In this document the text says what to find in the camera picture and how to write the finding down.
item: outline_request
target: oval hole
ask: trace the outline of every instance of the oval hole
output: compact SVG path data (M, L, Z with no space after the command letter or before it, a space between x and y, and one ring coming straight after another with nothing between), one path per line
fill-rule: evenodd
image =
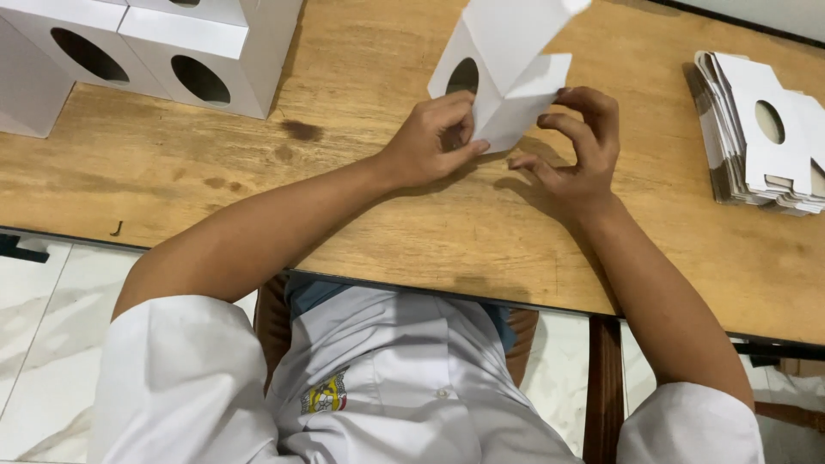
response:
M476 93L479 90L479 67L472 58L465 58L455 67L450 81L447 83L447 93L469 90Z
M232 101L224 81L197 59L175 55L172 57L172 71L189 92L204 102L216 107L228 107Z
M51 35L60 49L88 72L115 85L129 83L126 71L107 52L86 38L62 27L52 28Z
M200 3L200 0L169 0L170 2L184 8L194 8Z
M765 100L760 100L757 102L756 113L757 123L765 137L775 144L784 143L785 125L782 124L782 118L776 108Z

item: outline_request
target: hand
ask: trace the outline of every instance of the hand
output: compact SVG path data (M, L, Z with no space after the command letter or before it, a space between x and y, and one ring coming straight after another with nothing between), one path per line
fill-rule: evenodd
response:
M508 163L510 169L533 173L562 211L580 220L616 201L611 181L620 151L619 104L587 87L559 90L555 104L584 116L581 122L565 114L549 113L538 120L540 128L556 129L573 142L576 165L553 168L535 154L523 154Z
M420 187L444 178L490 148L484 140L468 143L475 128L474 100L471 92L455 92L412 109L375 156L394 187Z

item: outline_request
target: embroidered badge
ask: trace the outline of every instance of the embroidered badge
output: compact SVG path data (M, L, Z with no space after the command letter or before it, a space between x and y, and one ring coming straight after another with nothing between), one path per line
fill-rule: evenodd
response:
M301 396L301 414L319 411L340 411L347 405L344 373L349 366L320 381Z

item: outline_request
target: wooden table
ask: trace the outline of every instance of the wooden table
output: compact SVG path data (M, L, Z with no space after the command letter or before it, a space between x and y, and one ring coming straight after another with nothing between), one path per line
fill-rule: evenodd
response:
M265 122L78 84L47 140L0 134L0 225L152 247L222 206L373 154L427 98L465 4L306 0ZM825 217L714 202L682 71L697 50L771 64L786 88L825 102L825 50L644 0L595 0L547 48L573 52L570 85L619 100L615 190L724 328L825 344ZM574 160L549 131L519 148ZM586 254L502 160L390 199L296 267L612 314Z

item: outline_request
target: shirt sleeve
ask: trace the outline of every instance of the shirt sleeve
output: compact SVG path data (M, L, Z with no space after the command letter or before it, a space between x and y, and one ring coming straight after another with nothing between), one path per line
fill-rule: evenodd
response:
M266 411L266 362L239 307L171 296L109 328L88 462L280 463Z
M706 386L658 387L625 421L619 464L764 464L759 426L742 401Z

